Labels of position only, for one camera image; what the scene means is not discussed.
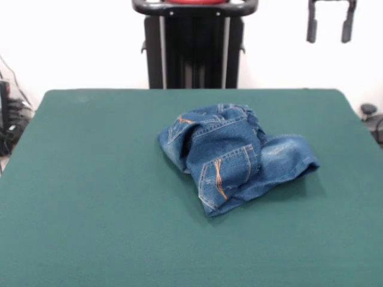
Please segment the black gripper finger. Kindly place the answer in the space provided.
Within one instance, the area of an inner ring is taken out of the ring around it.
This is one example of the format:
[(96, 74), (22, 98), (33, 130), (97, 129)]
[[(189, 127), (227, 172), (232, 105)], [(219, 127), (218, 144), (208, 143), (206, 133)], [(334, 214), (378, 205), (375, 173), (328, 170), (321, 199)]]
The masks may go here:
[(350, 42), (352, 36), (352, 27), (354, 21), (354, 13), (356, 10), (356, 0), (347, 0), (348, 9), (346, 12), (346, 19), (342, 28), (342, 42)]
[(315, 42), (317, 36), (317, 20), (315, 18), (315, 0), (308, 1), (308, 26), (306, 40)]

